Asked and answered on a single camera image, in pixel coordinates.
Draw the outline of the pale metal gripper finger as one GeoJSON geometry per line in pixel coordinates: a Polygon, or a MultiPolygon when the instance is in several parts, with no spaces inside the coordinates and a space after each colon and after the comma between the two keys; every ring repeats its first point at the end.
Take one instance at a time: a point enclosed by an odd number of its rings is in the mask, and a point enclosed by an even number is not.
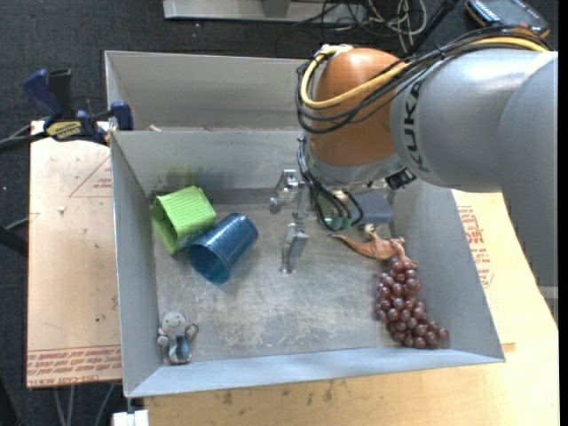
{"type": "Polygon", "coordinates": [[[284,169],[269,200],[269,211],[278,214],[284,209],[299,214],[305,193],[305,182],[297,169],[284,169]]]}
{"type": "Polygon", "coordinates": [[[300,212],[293,212],[281,248],[282,272],[291,273],[295,270],[296,262],[302,256],[309,238],[309,234],[305,231],[304,216],[300,212]]]}

